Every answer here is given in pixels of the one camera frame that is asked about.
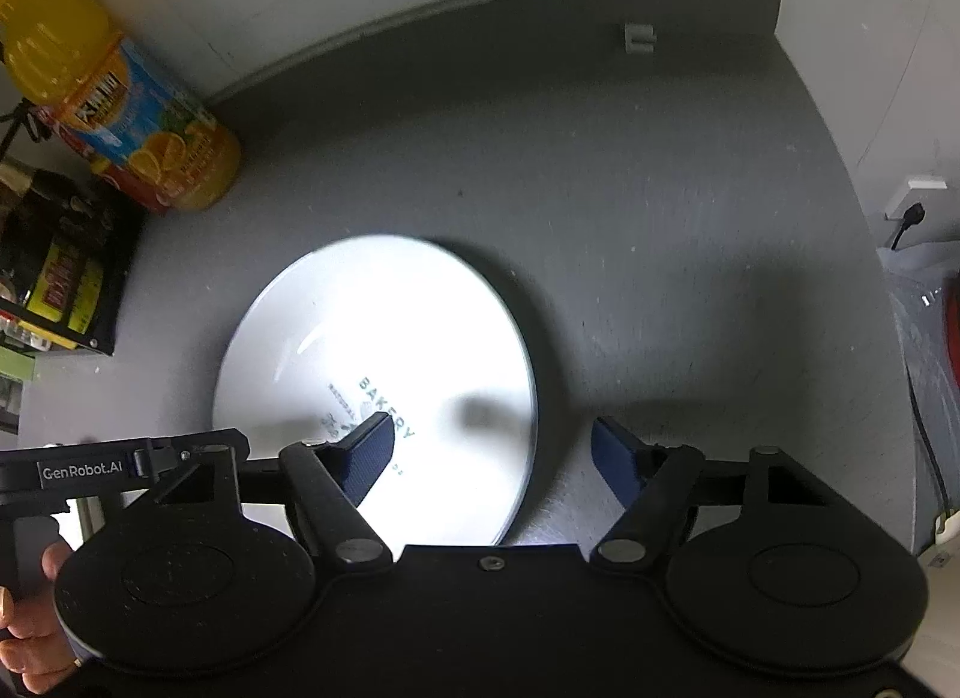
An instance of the gray tabletop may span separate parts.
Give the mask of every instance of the gray tabletop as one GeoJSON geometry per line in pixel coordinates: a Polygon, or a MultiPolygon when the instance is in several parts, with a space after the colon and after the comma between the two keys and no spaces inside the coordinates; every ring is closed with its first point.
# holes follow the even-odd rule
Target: gray tabletop
{"type": "Polygon", "coordinates": [[[290,95],[317,71],[223,106],[246,145],[238,182],[208,212],[148,223],[115,356],[41,359],[21,445],[208,428],[224,350],[267,282],[335,239],[400,233],[476,266],[528,343],[539,449],[510,540],[590,546],[613,523],[587,437],[614,415],[714,458],[779,444],[911,543],[880,266],[777,47],[749,71],[611,59],[464,94],[344,93],[334,122],[327,100],[290,95]]]}

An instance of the silver bolt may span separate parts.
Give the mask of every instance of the silver bolt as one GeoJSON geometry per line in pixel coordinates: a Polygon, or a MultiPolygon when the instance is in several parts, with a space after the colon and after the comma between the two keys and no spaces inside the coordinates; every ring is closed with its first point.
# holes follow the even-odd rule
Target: silver bolt
{"type": "Polygon", "coordinates": [[[480,562],[478,563],[483,570],[498,571],[503,570],[507,567],[506,559],[502,557],[496,557],[496,555],[487,555],[487,557],[481,557],[480,562]]]}
{"type": "Polygon", "coordinates": [[[647,550],[642,543],[630,538],[613,538],[604,541],[597,549],[600,556],[608,562],[640,562],[646,557],[647,550]]]}
{"type": "Polygon", "coordinates": [[[383,544],[369,538],[349,538],[337,544],[336,552],[348,564],[371,562],[383,554],[383,544]]]}

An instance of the wall socket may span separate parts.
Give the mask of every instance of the wall socket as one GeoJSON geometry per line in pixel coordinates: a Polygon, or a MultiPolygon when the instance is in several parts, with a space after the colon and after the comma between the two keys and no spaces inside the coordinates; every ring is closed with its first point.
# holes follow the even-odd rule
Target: wall socket
{"type": "Polygon", "coordinates": [[[915,202],[923,203],[923,207],[930,210],[949,200],[955,184],[956,181],[938,175],[909,175],[896,187],[883,215],[888,220],[899,221],[904,218],[904,211],[915,202]]]}

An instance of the plate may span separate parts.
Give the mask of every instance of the plate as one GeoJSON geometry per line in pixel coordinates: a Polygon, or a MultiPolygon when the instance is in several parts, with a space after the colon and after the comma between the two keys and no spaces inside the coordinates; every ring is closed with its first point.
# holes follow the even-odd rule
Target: plate
{"type": "Polygon", "coordinates": [[[251,458],[275,457],[339,441],[377,411],[397,441],[359,510],[394,556],[498,543],[533,463],[533,370],[490,284],[419,239],[345,239],[280,273],[227,348],[213,426],[242,431],[251,458]]]}

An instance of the juice bottle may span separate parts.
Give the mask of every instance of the juice bottle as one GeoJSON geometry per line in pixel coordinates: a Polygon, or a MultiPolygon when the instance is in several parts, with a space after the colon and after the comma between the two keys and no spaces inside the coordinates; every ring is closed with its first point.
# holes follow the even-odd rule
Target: juice bottle
{"type": "Polygon", "coordinates": [[[229,188],[240,145],[93,0],[0,0],[4,63],[31,102],[181,210],[229,188]]]}

